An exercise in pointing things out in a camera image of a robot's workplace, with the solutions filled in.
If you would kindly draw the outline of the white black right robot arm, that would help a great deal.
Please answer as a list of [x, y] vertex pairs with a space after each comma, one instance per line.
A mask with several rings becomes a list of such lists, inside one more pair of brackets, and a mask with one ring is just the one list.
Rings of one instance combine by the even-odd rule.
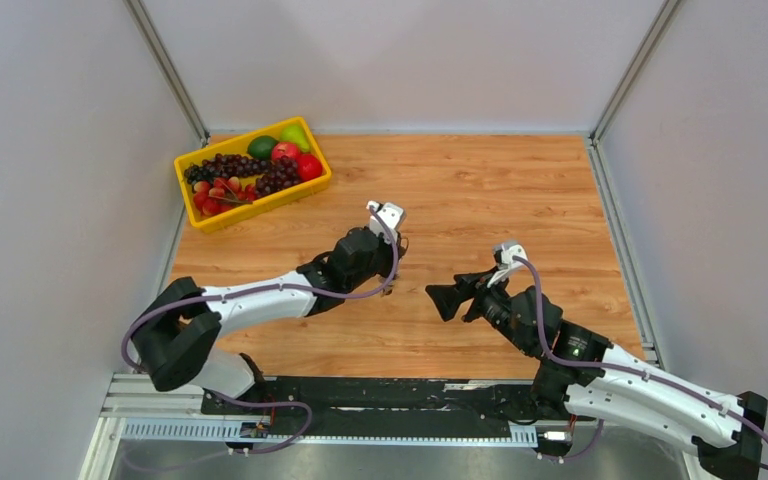
[[483, 319], [522, 354], [539, 360], [531, 403], [544, 417], [605, 420], [660, 439], [696, 457], [718, 479], [756, 479], [768, 402], [693, 384], [565, 320], [539, 284], [511, 295], [495, 269], [458, 274], [426, 293], [445, 321]]

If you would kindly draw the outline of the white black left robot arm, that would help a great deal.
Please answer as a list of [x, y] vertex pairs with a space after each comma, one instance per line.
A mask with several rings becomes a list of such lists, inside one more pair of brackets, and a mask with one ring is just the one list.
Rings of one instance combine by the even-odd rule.
[[332, 250], [268, 280], [201, 287], [190, 277], [179, 278], [129, 326], [123, 360], [148, 374], [159, 392], [192, 385], [227, 398], [240, 413], [255, 413], [266, 388], [253, 362], [222, 350], [217, 341], [375, 296], [393, 282], [403, 255], [399, 229], [371, 222], [349, 230]]

